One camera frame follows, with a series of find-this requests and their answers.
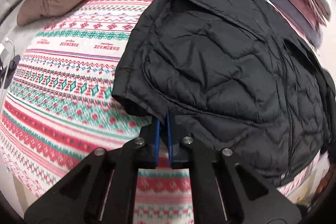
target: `bed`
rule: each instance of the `bed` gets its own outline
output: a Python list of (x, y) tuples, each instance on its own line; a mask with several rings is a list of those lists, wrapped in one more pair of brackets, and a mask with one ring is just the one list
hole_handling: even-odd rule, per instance
[[(127, 115), (110, 92), (129, 33), (152, 0), (85, 0), (24, 27), (16, 26), (22, 0), (4, 1), (0, 38), (14, 42), (21, 62), (0, 116), (0, 153), (24, 212), (95, 148), (118, 148), (150, 123)], [(193, 223), (188, 170), (168, 171), (167, 151), (160, 151), (159, 170), (139, 171), (133, 222)], [(324, 158), (318, 154), (279, 190), (290, 196)]]

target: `fair isle patterned blanket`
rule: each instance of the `fair isle patterned blanket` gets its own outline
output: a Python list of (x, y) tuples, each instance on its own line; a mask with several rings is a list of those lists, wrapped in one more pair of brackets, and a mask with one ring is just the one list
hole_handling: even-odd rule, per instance
[[(85, 0), (48, 23), (21, 57), (0, 116), (0, 152), (37, 196), (95, 148), (119, 148), (151, 122), (126, 114), (111, 90), (130, 32), (152, 1)], [(169, 169), (164, 149), (159, 163), (139, 170), (134, 223), (193, 223), (188, 170)]]

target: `snowflake motif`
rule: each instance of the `snowflake motif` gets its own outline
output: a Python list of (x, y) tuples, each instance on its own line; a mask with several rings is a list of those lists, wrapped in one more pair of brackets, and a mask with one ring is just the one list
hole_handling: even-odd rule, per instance
[(76, 22), (72, 22), (72, 23), (69, 24), (69, 27), (72, 28), (75, 25), (77, 25), (77, 23)]
[(139, 207), (138, 216), (143, 217), (143, 206)]
[(130, 29), (133, 29), (133, 26), (131, 24), (127, 24), (127, 25), (124, 25), (123, 28), (125, 31), (128, 31)]
[(107, 27), (109, 28), (109, 30), (112, 30), (116, 27), (117, 25), (115, 23), (112, 23), (111, 25), (108, 25)]
[(84, 23), (81, 24), (81, 28), (85, 28), (87, 26), (89, 26), (89, 24), (87, 22), (84, 22)]
[(173, 215), (174, 215), (174, 208), (171, 207), (171, 208), (169, 208), (167, 217), (168, 218), (172, 218)]
[(147, 188), (149, 187), (149, 182), (147, 180), (142, 180), (141, 185)]
[(159, 212), (159, 214), (158, 214), (157, 217), (162, 219), (162, 218), (163, 218), (163, 215), (164, 215), (163, 210), (160, 210), (160, 212)]
[(188, 213), (187, 213), (187, 215), (188, 215), (188, 216), (191, 216), (192, 213), (193, 213), (193, 211), (192, 211), (190, 208), (188, 208)]
[(148, 207), (148, 216), (153, 218), (154, 216), (154, 207)]
[(97, 23), (97, 24), (95, 24), (93, 27), (95, 28), (95, 29), (98, 29), (98, 28), (100, 28), (102, 25), (100, 24), (100, 23)]
[(189, 182), (184, 182), (184, 183), (183, 183), (183, 187), (184, 187), (184, 188), (188, 188), (189, 186), (190, 186), (190, 183), (189, 183)]
[(176, 183), (175, 183), (174, 181), (172, 181), (172, 182), (170, 183), (170, 187), (173, 188), (173, 189), (175, 189), (175, 188), (176, 188)]
[(158, 183), (156, 184), (156, 187), (157, 187), (158, 189), (161, 189), (161, 188), (163, 187), (163, 184), (162, 184), (161, 182), (158, 182)]

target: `jacket sleeve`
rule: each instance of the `jacket sleeve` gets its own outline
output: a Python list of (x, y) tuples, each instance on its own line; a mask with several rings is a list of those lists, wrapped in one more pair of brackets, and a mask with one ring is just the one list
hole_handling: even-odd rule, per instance
[(327, 84), (325, 99), (327, 111), (325, 112), (328, 119), (329, 130), (331, 133), (331, 138), (327, 144), (327, 149), (329, 153), (329, 160), (332, 163), (336, 163), (336, 91), (335, 84), (329, 72), (323, 71), (323, 76)]

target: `jacket zipper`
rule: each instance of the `jacket zipper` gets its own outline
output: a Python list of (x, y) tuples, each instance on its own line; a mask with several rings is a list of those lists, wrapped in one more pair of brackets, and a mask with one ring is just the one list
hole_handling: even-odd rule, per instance
[(282, 81), (283, 83), (283, 91), (285, 94), (285, 101), (286, 101), (286, 111), (287, 111), (287, 117), (288, 117), (288, 123), (289, 123), (289, 147), (288, 147), (288, 165), (287, 165), (287, 172), (285, 174), (285, 176), (283, 178), (281, 178), (281, 180), (285, 179), (289, 173), (289, 164), (292, 158), (292, 145), (293, 145), (293, 129), (292, 129), (292, 116), (290, 115), (290, 112), (288, 111), (288, 100), (287, 100), (287, 90), (286, 90), (286, 84), (287, 84), (287, 70), (285, 68), (285, 61), (284, 61), (284, 57), (282, 55), (282, 52), (280, 51), (280, 47), (277, 45), (278, 49), (279, 49), (279, 53), (280, 53), (280, 60), (281, 60), (281, 67), (284, 73), (284, 79)]

